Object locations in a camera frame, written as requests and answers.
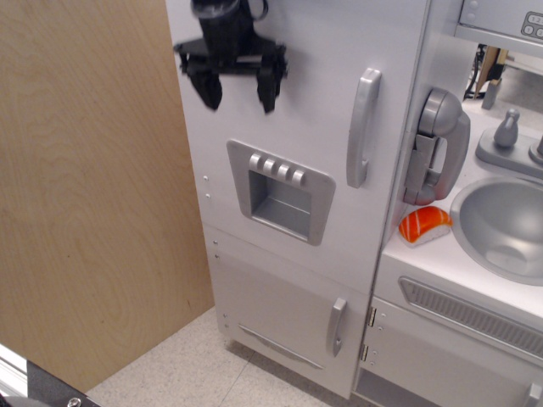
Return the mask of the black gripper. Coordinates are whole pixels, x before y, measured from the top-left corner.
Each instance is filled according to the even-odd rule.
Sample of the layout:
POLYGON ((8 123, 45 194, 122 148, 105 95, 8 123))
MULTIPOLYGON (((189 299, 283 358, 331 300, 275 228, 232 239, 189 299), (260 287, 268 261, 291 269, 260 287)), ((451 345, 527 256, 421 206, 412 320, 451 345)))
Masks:
POLYGON ((203 36, 177 43, 174 51, 204 105, 217 110, 220 75, 257 76, 257 93, 266 114, 275 109, 281 81, 288 74, 286 47, 259 35, 250 17, 199 20, 203 36))

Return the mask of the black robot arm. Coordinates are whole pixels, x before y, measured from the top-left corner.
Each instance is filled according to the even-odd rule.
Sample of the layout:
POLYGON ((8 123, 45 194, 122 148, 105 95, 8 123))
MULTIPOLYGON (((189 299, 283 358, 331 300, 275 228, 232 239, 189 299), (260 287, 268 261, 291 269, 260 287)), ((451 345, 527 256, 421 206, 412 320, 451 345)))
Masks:
POLYGON ((194 89, 213 110, 222 99, 220 75, 247 75, 257 80, 257 93, 264 111, 275 109, 281 81, 288 74, 286 46, 259 36, 254 22, 263 20, 268 2, 259 16, 252 15, 247 1, 192 1, 203 36, 177 43, 174 51, 180 69, 194 89))

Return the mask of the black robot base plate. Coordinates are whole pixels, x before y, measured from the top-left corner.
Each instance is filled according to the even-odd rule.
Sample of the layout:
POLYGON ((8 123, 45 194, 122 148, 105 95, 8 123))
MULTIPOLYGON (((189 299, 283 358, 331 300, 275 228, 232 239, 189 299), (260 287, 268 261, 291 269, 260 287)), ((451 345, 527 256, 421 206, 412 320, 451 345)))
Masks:
POLYGON ((32 362, 1 360, 1 406, 99 406, 86 394, 32 362))

